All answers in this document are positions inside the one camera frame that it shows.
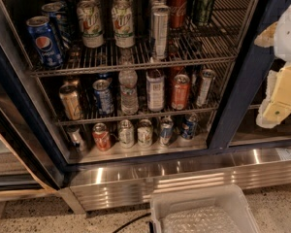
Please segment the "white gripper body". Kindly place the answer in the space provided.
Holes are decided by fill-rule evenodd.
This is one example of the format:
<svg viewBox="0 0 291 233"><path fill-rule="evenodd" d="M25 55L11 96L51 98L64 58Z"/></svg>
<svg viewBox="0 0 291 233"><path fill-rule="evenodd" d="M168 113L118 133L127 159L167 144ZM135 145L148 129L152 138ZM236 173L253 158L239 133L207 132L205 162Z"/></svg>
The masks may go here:
<svg viewBox="0 0 291 233"><path fill-rule="evenodd" d="M291 62L291 5L277 22L274 35L275 56Z"/></svg>

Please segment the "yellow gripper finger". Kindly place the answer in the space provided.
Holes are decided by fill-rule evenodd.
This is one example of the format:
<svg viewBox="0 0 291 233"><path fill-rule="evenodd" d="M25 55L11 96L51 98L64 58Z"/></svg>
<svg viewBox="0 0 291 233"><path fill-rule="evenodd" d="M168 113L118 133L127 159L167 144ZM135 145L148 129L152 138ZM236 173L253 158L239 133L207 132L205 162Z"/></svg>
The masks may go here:
<svg viewBox="0 0 291 233"><path fill-rule="evenodd" d="M254 40L254 44L261 48L269 48L274 45L274 34L277 22L274 22L263 30Z"/></svg>
<svg viewBox="0 0 291 233"><path fill-rule="evenodd" d="M266 98L258 110L256 124L262 128L274 128L290 114L291 62L287 62L278 72L269 72Z"/></svg>

